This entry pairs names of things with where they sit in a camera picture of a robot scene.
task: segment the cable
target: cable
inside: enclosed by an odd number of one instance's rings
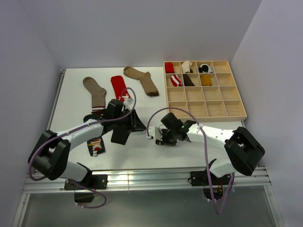
[[[164,124],[161,124],[161,125],[159,125],[159,127],[158,127],[159,133],[160,133],[161,135],[162,135],[162,132],[161,132],[160,127],[161,127],[162,125],[164,125]]]
[[[77,203],[78,206],[80,206],[80,207],[82,207],[82,208],[87,208],[87,209],[95,209],[95,208],[103,207],[103,206],[105,205],[105,203],[106,203],[106,201],[107,201],[107,198],[106,198],[106,196],[105,196],[103,193],[97,192],[97,191],[94,190],[94,189],[90,189],[90,188],[84,187],[84,186],[78,184],[76,181],[74,181],[74,184],[75,184],[76,186],[82,188],[82,189],[89,190],[89,191],[91,191],[91,192],[93,192],[93,193],[95,193],[95,194],[98,194],[98,195],[100,195],[100,196],[102,196],[102,197],[104,198],[104,202],[103,202],[101,205],[98,205],[98,206],[92,206],[92,207],[91,207],[91,206],[85,206],[85,205],[82,205],[82,204],[80,204],[80,203]]]
[[[30,161],[29,161],[29,163],[28,163],[28,175],[29,175],[29,178],[32,179],[33,181],[41,181],[41,180],[43,180],[43,179],[46,178],[46,176],[43,176],[43,177],[40,177],[40,178],[34,178],[34,177],[33,177],[33,174],[32,174],[32,165],[33,165],[34,159],[35,159],[35,157],[36,157],[37,155],[39,155],[39,154],[41,153],[41,151],[43,150],[43,148],[44,148],[46,145],[50,144],[51,142],[53,142],[53,141],[55,141],[55,140],[57,140],[57,139],[59,139],[59,138],[62,138],[62,137],[64,137],[64,136],[67,136],[67,135],[70,134],[70,133],[74,133],[74,132],[76,132],[76,131],[79,131],[79,130],[82,130],[82,129],[86,128],[86,127],[89,127],[90,125],[100,124],[100,123],[105,123],[105,122],[115,122],[115,121],[119,121],[119,120],[121,120],[121,119],[123,119],[123,118],[126,118],[128,115],[130,115],[130,114],[132,113],[132,111],[133,111],[133,110],[135,109],[135,107],[136,107],[137,96],[136,96],[135,91],[134,91],[132,88],[130,88],[130,87],[126,87],[126,88],[122,91],[121,94],[123,94],[127,89],[131,90],[131,91],[133,92],[133,94],[134,94],[134,105],[133,105],[132,109],[131,109],[126,115],[124,115],[124,116],[122,116],[122,117],[114,118],[114,119],[100,120],[100,121],[92,122],[92,123],[90,123],[90,124],[85,124],[85,125],[82,125],[82,126],[79,126],[79,127],[75,128],[75,129],[73,129],[73,130],[70,130],[68,133],[67,133],[67,132],[66,132],[66,133],[63,133],[63,134],[61,134],[61,135],[59,135],[59,136],[56,136],[56,137],[54,137],[54,138],[52,138],[52,139],[46,141],[44,144],[42,144],[42,145],[35,151],[35,153],[32,155],[32,158],[30,159]],[[102,193],[97,192],[97,191],[95,191],[95,190],[93,190],[93,189],[85,188],[84,186],[81,186],[80,184],[78,184],[76,181],[74,181],[74,183],[75,183],[78,187],[81,187],[81,188],[83,188],[83,189],[86,189],[86,190],[89,190],[89,191],[91,191],[91,192],[94,192],[94,193],[97,193],[97,194],[101,195],[102,197],[104,197],[105,202],[107,201],[105,195],[103,195]],[[99,206],[96,206],[96,207],[88,207],[88,206],[83,206],[83,207],[89,208],[89,209],[91,209],[91,208],[99,208],[99,207],[102,207],[102,206],[105,204],[105,202],[104,202],[103,204],[99,205]]]
[[[189,178],[187,179],[187,182],[189,182],[191,185],[193,185],[193,184],[191,183],[191,177],[189,177]]]
[[[150,136],[150,134],[149,134],[149,132],[148,132],[148,129],[149,129],[149,125],[150,125],[150,123],[151,123],[152,118],[153,118],[157,113],[159,113],[159,112],[161,112],[161,111],[163,111],[163,110],[168,110],[168,109],[180,110],[180,111],[182,111],[182,112],[188,114],[192,119],[194,119],[194,121],[196,122],[197,125],[200,125],[199,122],[198,122],[198,120],[197,120],[191,113],[189,113],[189,112],[187,112],[187,111],[185,111],[185,110],[183,110],[183,109],[181,109],[181,108],[177,108],[177,107],[165,107],[165,108],[162,108],[162,109],[160,109],[160,110],[157,110],[157,111],[150,117],[150,119],[148,120],[147,126],[146,126],[146,128],[147,128],[146,134],[147,134],[148,137]],[[235,173],[232,173],[232,177],[230,178],[229,183],[228,183],[228,185],[227,185],[227,190],[226,190],[226,192],[224,193],[224,195],[223,195],[223,197],[222,197],[223,202],[222,202],[221,208],[220,208],[220,210],[218,210],[218,207],[217,207],[217,204],[216,204],[216,201],[217,201],[217,200],[216,200],[215,197],[214,197],[214,189],[213,189],[213,184],[212,184],[211,175],[210,175],[210,170],[209,170],[210,168],[209,168],[209,164],[208,164],[209,162],[208,162],[208,153],[207,153],[207,139],[206,139],[206,133],[205,133],[205,131],[202,129],[202,127],[199,127],[199,129],[200,129],[200,131],[202,132],[203,138],[204,138],[204,151],[205,151],[206,172],[207,172],[207,177],[208,177],[208,184],[209,184],[209,187],[210,187],[210,194],[211,194],[211,197],[212,197],[212,202],[214,203],[214,209],[215,209],[216,213],[217,213],[218,215],[220,215],[220,214],[222,213],[223,208],[224,208],[224,205],[225,205],[225,202],[226,202],[227,194],[229,193],[230,189],[232,188],[233,181],[234,181],[234,178],[235,178]]]

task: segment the red and white sock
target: red and white sock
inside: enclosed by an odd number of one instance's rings
[[[172,84],[173,84],[174,87],[181,87],[181,86],[183,86],[182,81],[179,79],[179,77],[176,74],[172,75],[170,77],[170,81],[172,82]]]

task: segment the metal frame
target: metal frame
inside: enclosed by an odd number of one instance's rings
[[[61,91],[65,70],[61,71],[61,77],[56,92],[55,101],[53,104],[51,116],[47,125],[50,128],[53,114],[56,109],[57,100]],[[204,170],[205,167],[192,168],[167,168],[167,169],[142,169],[142,170],[124,170],[124,171],[94,171],[93,174],[107,174],[108,183],[107,189],[100,191],[142,191],[142,190],[173,190],[173,189],[192,189],[187,179],[190,177],[191,171]],[[50,181],[48,179],[39,182],[32,181],[29,177],[26,178],[24,189],[22,191],[19,206],[13,222],[13,227],[22,226],[24,215],[27,209],[28,200],[32,193],[74,193],[85,192],[86,190],[65,191],[64,179]],[[268,177],[265,167],[257,167],[252,176],[244,176],[240,173],[235,174],[235,187],[245,186],[264,186],[268,203],[271,208],[274,221],[277,227],[284,227],[282,215],[279,211],[276,199],[274,197],[271,182]]]

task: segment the white table surface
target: white table surface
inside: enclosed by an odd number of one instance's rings
[[[160,108],[166,107],[165,85],[162,67],[138,67],[140,71],[151,73],[151,78],[160,96],[148,97],[138,80],[123,75],[123,68],[67,69],[57,100],[50,129],[54,132],[67,130],[83,123],[83,117],[91,112],[91,95],[83,86],[85,77],[92,77],[107,90],[107,103],[115,98],[110,78],[122,75],[127,87],[137,95],[136,111],[145,124],[149,117]],[[156,115],[151,125],[159,126],[160,119],[166,114]],[[241,122],[206,122],[205,125],[236,129]],[[69,161],[80,162],[92,170],[126,170],[147,168],[174,168],[205,166],[204,146],[202,143],[178,141],[175,147],[158,146],[155,140],[148,140],[146,132],[132,132],[125,146],[111,143],[112,132],[103,136],[106,152],[91,157],[86,142],[70,152]],[[209,146],[209,160],[226,157],[224,149]]]

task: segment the red sock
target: red sock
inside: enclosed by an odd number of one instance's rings
[[[120,101],[124,102],[125,98],[131,98],[131,96],[128,94],[126,88],[126,85],[124,83],[124,79],[122,76],[114,76],[110,79],[112,82],[116,99],[119,99]]]
[[[175,73],[174,66],[171,62],[165,64],[166,73]]]

